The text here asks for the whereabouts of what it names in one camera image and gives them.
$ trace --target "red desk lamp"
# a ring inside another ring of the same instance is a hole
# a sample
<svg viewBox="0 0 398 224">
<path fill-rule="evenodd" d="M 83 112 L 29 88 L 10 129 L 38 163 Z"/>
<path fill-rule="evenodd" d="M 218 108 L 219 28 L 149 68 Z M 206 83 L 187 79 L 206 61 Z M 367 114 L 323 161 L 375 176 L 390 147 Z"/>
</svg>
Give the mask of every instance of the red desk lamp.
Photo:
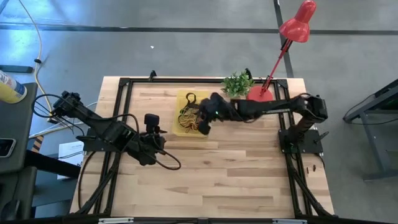
<svg viewBox="0 0 398 224">
<path fill-rule="evenodd" d="M 267 77 L 264 84 L 262 86 L 254 86 L 250 89 L 248 96 L 246 97 L 248 100 L 256 100 L 262 102 L 270 101 L 273 99 L 272 93 L 268 90 L 268 87 L 271 83 L 274 72 L 283 55 L 292 45 L 293 41 L 304 43 L 308 40 L 308 36 L 310 35 L 310 26 L 308 25 L 308 22 L 310 21 L 316 8 L 317 4 L 315 3 L 315 1 L 305 0 L 298 9 L 296 16 L 281 25 L 281 27 L 279 28 L 279 32 L 286 37 L 286 40 L 281 48 L 281 53 L 278 57 L 278 61 L 276 61 L 276 64 L 271 71 L 271 74 Z"/>
</svg>

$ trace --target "white paper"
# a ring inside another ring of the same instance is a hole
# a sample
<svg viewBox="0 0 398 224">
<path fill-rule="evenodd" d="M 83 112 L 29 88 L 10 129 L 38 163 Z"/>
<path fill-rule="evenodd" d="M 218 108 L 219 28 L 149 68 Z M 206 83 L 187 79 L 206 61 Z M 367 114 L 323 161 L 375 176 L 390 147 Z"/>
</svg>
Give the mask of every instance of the white paper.
<svg viewBox="0 0 398 224">
<path fill-rule="evenodd" d="M 59 160 L 73 164 L 73 165 L 81 166 L 81 163 L 83 162 L 83 146 L 84 146 L 84 143 L 81 141 L 60 144 L 59 150 L 58 150 L 58 158 L 65 157 L 65 156 L 68 156 L 68 155 L 76 153 L 76 152 L 82 152 L 82 153 L 71 156 L 69 158 L 59 159 Z M 68 177 L 65 177 L 62 175 L 57 176 L 58 180 L 62 180 L 62 179 L 66 179 L 66 178 L 68 178 Z"/>
</svg>

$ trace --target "smartphone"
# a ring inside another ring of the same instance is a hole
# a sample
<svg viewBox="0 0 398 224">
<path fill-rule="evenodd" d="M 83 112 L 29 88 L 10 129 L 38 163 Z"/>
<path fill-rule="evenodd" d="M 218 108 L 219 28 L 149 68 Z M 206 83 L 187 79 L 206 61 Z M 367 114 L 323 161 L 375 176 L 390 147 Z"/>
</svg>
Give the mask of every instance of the smartphone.
<svg viewBox="0 0 398 224">
<path fill-rule="evenodd" d="M 0 138 L 0 158 L 7 158 L 11 155 L 14 149 L 15 139 Z"/>
</svg>

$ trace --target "yellow tray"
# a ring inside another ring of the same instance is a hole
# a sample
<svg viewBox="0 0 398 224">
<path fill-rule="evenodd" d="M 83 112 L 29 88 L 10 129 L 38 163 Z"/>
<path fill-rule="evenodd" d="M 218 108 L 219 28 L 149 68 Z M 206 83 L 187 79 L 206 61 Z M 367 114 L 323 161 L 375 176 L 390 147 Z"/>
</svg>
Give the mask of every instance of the yellow tray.
<svg viewBox="0 0 398 224">
<path fill-rule="evenodd" d="M 174 114 L 174 122 L 173 122 L 173 127 L 172 127 L 172 132 L 177 135 L 177 136 L 183 136 L 183 137 L 197 137 L 197 138 L 205 138 L 206 136 L 200 133 L 199 131 L 194 131 L 194 130 L 189 130 L 189 132 L 186 133 L 186 128 L 181 127 L 178 124 L 178 117 L 180 116 L 180 110 L 187 105 L 187 94 L 188 93 L 193 93 L 197 96 L 197 100 L 195 104 L 200 104 L 200 102 L 208 98 L 210 96 L 209 91 L 198 91 L 198 90 L 179 90 L 177 92 L 177 106 L 175 108 L 175 114 Z M 192 102 L 193 101 L 193 95 L 190 95 L 188 99 Z"/>
</svg>

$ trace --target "red lamp base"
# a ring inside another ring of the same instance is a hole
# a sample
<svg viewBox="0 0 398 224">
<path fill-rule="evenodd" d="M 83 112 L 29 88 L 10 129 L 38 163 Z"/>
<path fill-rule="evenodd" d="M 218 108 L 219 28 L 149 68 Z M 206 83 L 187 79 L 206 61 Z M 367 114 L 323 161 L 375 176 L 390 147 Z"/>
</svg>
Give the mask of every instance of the red lamp base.
<svg viewBox="0 0 398 224">
<path fill-rule="evenodd" d="M 260 96 L 260 93 L 261 93 L 261 86 L 254 86 L 250 89 L 246 99 L 255 100 L 258 102 L 267 102 L 274 99 L 272 93 L 269 90 L 267 90 L 262 96 Z"/>
</svg>

